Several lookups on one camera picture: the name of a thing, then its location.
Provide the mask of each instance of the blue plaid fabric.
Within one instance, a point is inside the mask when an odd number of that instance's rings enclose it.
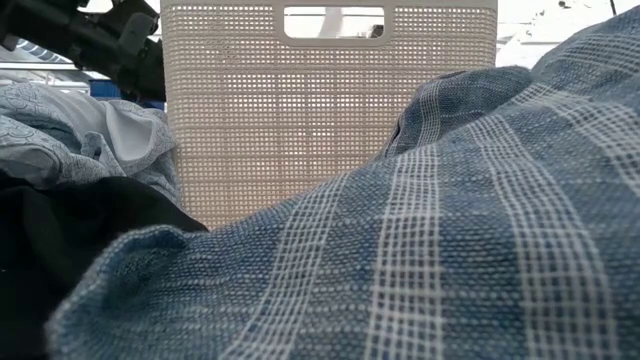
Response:
[[[637,359],[640,8],[421,87],[368,165],[207,234],[115,242],[58,359]]]

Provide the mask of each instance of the white plastic laundry basket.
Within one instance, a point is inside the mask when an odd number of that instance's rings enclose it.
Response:
[[[291,39],[288,6],[376,6],[377,39]],[[492,66],[497,0],[163,0],[186,211],[239,219],[370,159],[415,88]]]

